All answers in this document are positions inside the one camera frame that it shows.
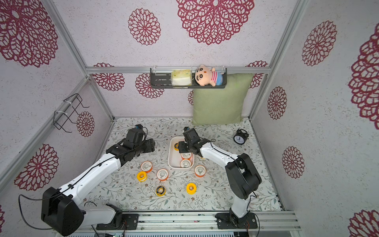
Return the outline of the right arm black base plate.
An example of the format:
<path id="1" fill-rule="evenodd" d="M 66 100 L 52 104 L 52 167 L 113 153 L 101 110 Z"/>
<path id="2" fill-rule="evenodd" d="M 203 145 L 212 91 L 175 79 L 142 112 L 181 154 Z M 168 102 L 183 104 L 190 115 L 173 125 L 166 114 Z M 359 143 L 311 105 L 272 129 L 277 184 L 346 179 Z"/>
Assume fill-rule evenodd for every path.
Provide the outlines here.
<path id="1" fill-rule="evenodd" d="M 238 218 L 232 212 L 217 213 L 215 218 L 218 229 L 258 229 L 258 221 L 252 212 L 248 212 L 242 218 Z"/>

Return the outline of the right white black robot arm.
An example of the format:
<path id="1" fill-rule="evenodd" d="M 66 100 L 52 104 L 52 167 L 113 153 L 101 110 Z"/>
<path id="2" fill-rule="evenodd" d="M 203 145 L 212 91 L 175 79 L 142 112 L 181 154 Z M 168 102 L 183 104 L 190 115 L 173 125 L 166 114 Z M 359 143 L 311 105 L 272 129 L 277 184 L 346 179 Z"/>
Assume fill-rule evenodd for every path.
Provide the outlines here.
<path id="1" fill-rule="evenodd" d="M 193 153 L 225 169 L 229 186 L 234 194 L 231 218 L 238 221 L 245 219 L 249 212 L 251 196 L 256 195 L 255 192 L 262 183 L 262 178 L 251 158 L 246 153 L 236 155 L 224 151 L 208 139 L 201 139 L 196 143 L 180 141 L 178 149 L 180 153 Z"/>

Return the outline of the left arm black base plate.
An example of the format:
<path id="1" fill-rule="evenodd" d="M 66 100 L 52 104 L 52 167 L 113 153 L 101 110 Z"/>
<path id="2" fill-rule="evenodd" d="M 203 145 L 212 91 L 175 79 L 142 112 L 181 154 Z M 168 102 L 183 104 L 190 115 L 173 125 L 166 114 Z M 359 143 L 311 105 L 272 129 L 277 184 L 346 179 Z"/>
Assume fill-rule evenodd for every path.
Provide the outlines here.
<path id="1" fill-rule="evenodd" d="M 139 214 L 116 214 L 115 218 L 109 224 L 98 224 L 96 230 L 113 231 L 113 230 L 136 230 L 139 221 Z"/>

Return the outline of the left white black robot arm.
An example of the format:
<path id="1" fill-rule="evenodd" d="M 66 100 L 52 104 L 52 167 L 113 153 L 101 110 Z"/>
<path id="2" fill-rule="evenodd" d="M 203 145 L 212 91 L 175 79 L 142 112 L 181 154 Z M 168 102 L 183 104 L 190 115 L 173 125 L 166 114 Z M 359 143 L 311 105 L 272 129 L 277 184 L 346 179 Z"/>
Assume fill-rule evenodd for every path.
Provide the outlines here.
<path id="1" fill-rule="evenodd" d="M 84 206 L 83 199 L 107 176 L 119 170 L 134 157 L 155 150 L 154 139 L 128 149 L 119 142 L 111 146 L 91 167 L 60 188 L 47 189 L 42 196 L 41 220 L 62 236 L 69 236 L 80 227 L 105 225 L 122 227 L 122 210 L 112 204 Z"/>

